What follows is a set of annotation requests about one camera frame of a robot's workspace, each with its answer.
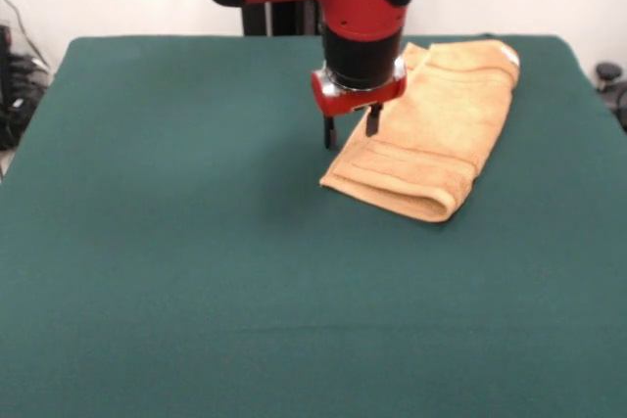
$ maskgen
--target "tan towel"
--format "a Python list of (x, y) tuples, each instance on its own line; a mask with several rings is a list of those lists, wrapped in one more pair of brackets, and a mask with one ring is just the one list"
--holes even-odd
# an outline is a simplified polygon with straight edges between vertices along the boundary
[(409, 44), (408, 89), (386, 104), (376, 136), (365, 116), (320, 184), (428, 222), (463, 204), (506, 121), (519, 77), (516, 52), (499, 40)]

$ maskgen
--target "green table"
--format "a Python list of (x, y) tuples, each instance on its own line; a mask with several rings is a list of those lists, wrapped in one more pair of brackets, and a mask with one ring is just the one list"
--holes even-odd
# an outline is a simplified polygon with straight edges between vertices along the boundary
[(626, 416), (627, 142), (564, 42), (503, 39), (440, 225), (318, 186), (315, 38), (73, 43), (0, 188), (0, 416)]

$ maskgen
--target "towel fold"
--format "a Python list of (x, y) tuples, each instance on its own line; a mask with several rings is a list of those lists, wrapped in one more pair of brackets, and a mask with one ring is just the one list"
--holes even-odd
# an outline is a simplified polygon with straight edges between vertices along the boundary
[(448, 220), (468, 197), (506, 122), (519, 77), (516, 52), (490, 39), (408, 44), (408, 88), (385, 105), (379, 133), (365, 118), (321, 178), (371, 205)]

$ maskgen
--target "black cable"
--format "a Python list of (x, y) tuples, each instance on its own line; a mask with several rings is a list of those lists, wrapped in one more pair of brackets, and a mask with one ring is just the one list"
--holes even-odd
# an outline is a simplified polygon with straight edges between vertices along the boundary
[(26, 33), (26, 28), (24, 27), (24, 22), (22, 20), (22, 14), (20, 13), (20, 9), (18, 9), (18, 7), (13, 2), (11, 2), (11, 0), (4, 0), (4, 2), (15, 13), (16, 18), (18, 19), (18, 26), (20, 27), (20, 31), (22, 32), (26, 43), (28, 43), (28, 46), (30, 46), (30, 49), (32, 49), (32, 52), (35, 53), (39, 61), (41, 61), (46, 68), (50, 68), (43, 55), (41, 54), (41, 51), (39, 51), (39, 48), (35, 46), (35, 44), (30, 40), (28, 33)]

